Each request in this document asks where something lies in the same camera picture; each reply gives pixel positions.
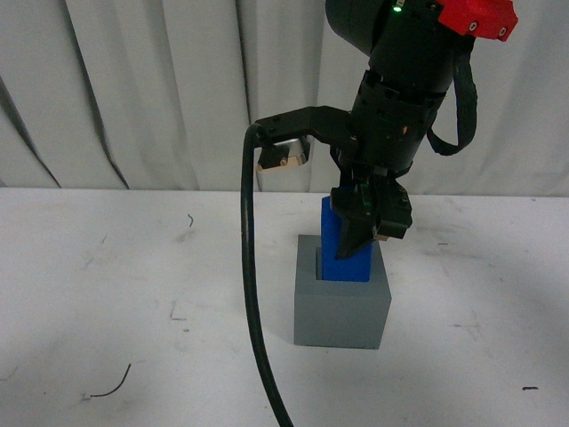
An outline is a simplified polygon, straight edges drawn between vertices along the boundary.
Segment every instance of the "small black wire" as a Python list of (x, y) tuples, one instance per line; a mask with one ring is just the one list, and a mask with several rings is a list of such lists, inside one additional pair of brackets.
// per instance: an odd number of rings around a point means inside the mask
[(257, 273), (255, 269), (255, 231), (253, 219), (253, 156), (256, 143), (265, 134), (262, 126), (252, 124), (247, 129), (243, 144), (241, 169), (241, 257), (243, 263), (243, 285), (247, 324), (251, 337), (260, 379), (267, 393), (275, 418), (281, 427), (293, 427), (285, 404), (275, 383), (268, 362), (267, 349), (260, 324), (259, 301), (257, 298)]
[(92, 394), (91, 396), (89, 396), (90, 398), (104, 398), (105, 396), (108, 396), (109, 394), (113, 394), (115, 391), (117, 391), (118, 389), (120, 389), (123, 384), (124, 384), (124, 380), (126, 379), (126, 376), (128, 375), (128, 371), (131, 370), (131, 363), (128, 364), (128, 367), (126, 368), (126, 372), (124, 373), (123, 376), (123, 381), (121, 381), (120, 384), (118, 384), (113, 390), (111, 390), (108, 393), (105, 394)]

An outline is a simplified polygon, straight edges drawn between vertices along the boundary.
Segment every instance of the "white curtain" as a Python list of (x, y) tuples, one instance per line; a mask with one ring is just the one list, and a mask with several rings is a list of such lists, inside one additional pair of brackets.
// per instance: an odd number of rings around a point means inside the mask
[[(325, 0), (3, 0), (0, 185), (238, 189), (250, 121), (308, 105), (350, 109), (367, 58)], [(569, 196), (569, 4), (515, 0), (510, 40), (478, 40), (478, 132), (456, 157), (424, 142), (413, 194)], [(436, 130), (455, 139), (452, 90)], [(263, 190), (329, 191), (309, 163)]]

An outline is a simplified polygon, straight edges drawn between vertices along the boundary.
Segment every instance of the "white table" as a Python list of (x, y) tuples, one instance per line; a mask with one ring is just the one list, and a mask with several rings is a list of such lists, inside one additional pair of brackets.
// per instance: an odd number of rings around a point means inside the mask
[[(292, 344), (297, 235), (319, 233), (320, 197), (256, 195), (261, 314), (295, 425), (569, 425), (569, 199), (412, 197), (413, 227), (381, 244), (393, 302), (375, 351)], [(0, 425), (276, 425), (237, 193), (0, 189), (0, 239)], [(85, 398), (129, 363), (118, 391)]]

